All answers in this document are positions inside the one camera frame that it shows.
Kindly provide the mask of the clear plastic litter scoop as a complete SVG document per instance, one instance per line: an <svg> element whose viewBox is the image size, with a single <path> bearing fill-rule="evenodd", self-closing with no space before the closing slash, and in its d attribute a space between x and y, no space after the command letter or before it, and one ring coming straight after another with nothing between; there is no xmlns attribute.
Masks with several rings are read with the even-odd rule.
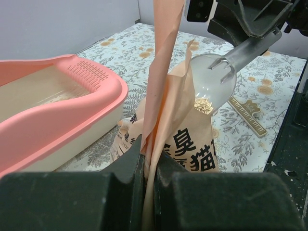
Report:
<svg viewBox="0 0 308 231"><path fill-rule="evenodd" d="M264 38L248 38L225 55L202 54L191 59L196 99L207 99L218 110L234 92L237 73L282 36L274 29Z"/></svg>

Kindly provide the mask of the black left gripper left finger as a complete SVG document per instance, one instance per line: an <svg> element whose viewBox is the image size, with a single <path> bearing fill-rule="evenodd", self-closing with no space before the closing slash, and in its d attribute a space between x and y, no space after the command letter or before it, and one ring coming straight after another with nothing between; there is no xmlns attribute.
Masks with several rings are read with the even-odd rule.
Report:
<svg viewBox="0 0 308 231"><path fill-rule="evenodd" d="M0 180L3 231L139 231L141 140L101 171L11 173Z"/></svg>

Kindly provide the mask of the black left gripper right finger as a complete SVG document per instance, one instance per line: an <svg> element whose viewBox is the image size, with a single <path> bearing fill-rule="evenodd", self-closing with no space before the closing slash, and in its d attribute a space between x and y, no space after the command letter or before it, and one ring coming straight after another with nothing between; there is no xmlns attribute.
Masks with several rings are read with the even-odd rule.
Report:
<svg viewBox="0 0 308 231"><path fill-rule="evenodd" d="M191 173L167 154L157 164L158 231L300 231L286 185L272 173Z"/></svg>

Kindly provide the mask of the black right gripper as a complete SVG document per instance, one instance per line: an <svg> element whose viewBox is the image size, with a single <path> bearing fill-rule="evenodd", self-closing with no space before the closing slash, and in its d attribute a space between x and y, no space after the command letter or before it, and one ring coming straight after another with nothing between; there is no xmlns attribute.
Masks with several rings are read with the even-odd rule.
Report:
<svg viewBox="0 0 308 231"><path fill-rule="evenodd" d="M308 35L306 0L188 0L188 22L208 23L208 32L233 46L249 37L261 39L287 24L285 33Z"/></svg>

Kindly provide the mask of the orange cat litter bag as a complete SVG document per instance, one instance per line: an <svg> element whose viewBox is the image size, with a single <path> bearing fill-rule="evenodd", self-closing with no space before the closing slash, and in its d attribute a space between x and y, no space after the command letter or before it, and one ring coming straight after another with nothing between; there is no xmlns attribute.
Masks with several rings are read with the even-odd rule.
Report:
<svg viewBox="0 0 308 231"><path fill-rule="evenodd" d="M154 1L155 58L150 65L146 97L134 116L119 121L110 149L110 161L127 154L141 137L146 182L141 228L154 226L154 177L159 158L166 151L177 165L191 173L217 173L208 100L197 100L191 69L192 53L169 69L184 8L182 0Z"/></svg>

